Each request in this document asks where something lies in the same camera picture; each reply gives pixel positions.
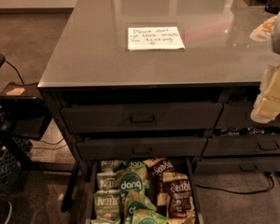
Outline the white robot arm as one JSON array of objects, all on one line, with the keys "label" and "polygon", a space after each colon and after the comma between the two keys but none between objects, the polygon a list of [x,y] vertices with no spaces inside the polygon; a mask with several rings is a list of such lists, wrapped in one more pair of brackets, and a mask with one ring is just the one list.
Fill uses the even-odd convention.
[{"label": "white robot arm", "polygon": [[[273,52],[280,55],[280,11],[258,26],[250,38],[258,42],[269,40]],[[250,118],[257,123],[268,123],[280,114],[280,64],[267,67],[259,90]]]}]

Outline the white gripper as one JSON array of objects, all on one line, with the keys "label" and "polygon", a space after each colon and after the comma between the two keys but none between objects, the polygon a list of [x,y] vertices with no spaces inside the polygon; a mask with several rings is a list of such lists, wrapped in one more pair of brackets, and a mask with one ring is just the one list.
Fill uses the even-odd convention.
[{"label": "white gripper", "polygon": [[[276,16],[259,25],[250,34],[254,41],[264,42],[272,36]],[[268,123],[280,114],[280,64],[268,66],[260,82],[260,93],[253,105],[250,118],[257,123]]]}]

